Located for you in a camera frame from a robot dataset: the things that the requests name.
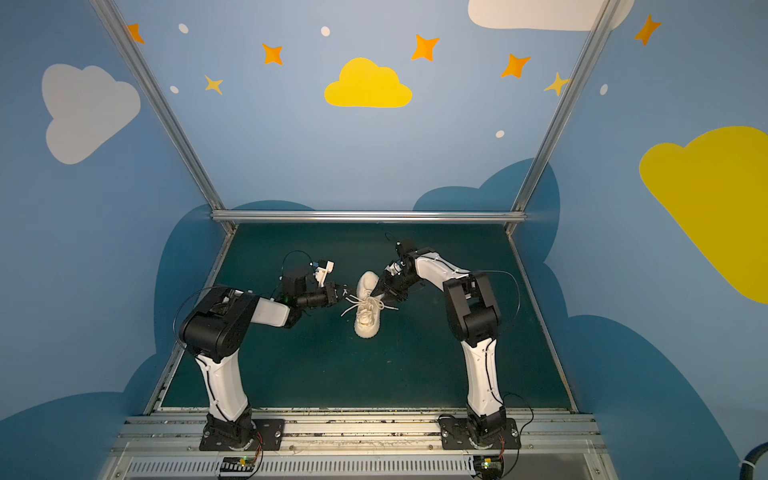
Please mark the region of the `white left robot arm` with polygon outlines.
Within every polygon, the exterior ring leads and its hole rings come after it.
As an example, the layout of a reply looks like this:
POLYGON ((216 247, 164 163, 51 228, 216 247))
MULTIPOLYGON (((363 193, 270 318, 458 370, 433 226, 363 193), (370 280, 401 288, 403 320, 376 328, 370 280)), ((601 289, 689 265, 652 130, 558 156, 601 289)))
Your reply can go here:
POLYGON ((250 325, 291 328, 310 309, 332 307, 349 294, 345 284, 327 278, 331 267, 284 274, 271 297, 217 285, 187 315, 177 339, 200 368, 209 407, 199 449, 265 450, 263 429, 253 420, 239 365, 250 325))

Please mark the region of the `white shoelace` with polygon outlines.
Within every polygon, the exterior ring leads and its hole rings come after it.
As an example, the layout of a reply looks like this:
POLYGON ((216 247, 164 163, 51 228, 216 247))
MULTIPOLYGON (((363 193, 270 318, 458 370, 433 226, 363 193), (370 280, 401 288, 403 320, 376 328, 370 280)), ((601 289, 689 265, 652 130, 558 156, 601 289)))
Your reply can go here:
POLYGON ((342 313, 341 316, 345 316, 353 309, 357 309, 357 316, 362 316, 373 320, 378 318, 383 310, 397 310, 397 307, 388 306, 383 301, 368 296, 363 298, 354 295, 349 295, 346 300, 350 303, 342 313))

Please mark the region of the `white knit sneaker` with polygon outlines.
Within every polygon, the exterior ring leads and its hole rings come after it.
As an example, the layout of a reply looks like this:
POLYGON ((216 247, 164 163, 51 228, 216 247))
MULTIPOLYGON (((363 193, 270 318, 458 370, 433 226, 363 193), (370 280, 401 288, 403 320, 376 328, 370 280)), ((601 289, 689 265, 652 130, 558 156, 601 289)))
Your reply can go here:
POLYGON ((379 277, 372 271, 365 272, 357 285, 357 306, 354 329, 364 339, 374 337, 380 328, 380 315, 384 309, 383 295, 374 295, 379 277))

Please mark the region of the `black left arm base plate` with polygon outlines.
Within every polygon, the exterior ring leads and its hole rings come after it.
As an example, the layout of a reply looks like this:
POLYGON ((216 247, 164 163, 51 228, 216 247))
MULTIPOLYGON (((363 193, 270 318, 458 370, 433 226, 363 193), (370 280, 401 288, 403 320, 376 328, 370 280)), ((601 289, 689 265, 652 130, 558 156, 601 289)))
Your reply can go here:
POLYGON ((223 421, 208 416, 199 444, 200 451, 277 451, 281 447, 283 419, 223 421))

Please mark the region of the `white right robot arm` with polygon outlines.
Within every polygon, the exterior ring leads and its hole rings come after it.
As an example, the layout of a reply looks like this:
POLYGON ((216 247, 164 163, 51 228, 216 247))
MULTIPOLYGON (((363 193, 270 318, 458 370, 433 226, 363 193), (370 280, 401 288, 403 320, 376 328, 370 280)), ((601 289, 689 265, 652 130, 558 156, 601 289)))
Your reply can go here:
POLYGON ((501 312, 490 280, 484 272, 458 267, 409 241, 398 241, 395 248, 398 259, 385 267, 372 295, 403 302, 420 281, 443 292, 448 326, 465 358, 467 430, 475 445, 490 446, 507 426, 495 362, 501 312))

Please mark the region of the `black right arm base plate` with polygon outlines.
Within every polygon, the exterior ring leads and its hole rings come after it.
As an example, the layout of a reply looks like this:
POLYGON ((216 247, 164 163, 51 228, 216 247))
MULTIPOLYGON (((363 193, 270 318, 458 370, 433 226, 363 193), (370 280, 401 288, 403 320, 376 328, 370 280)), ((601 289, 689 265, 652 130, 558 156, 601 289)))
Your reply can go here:
POLYGON ((520 433, 513 419, 491 427, 468 418, 441 415, 437 419, 444 450, 516 450, 521 447, 520 433))

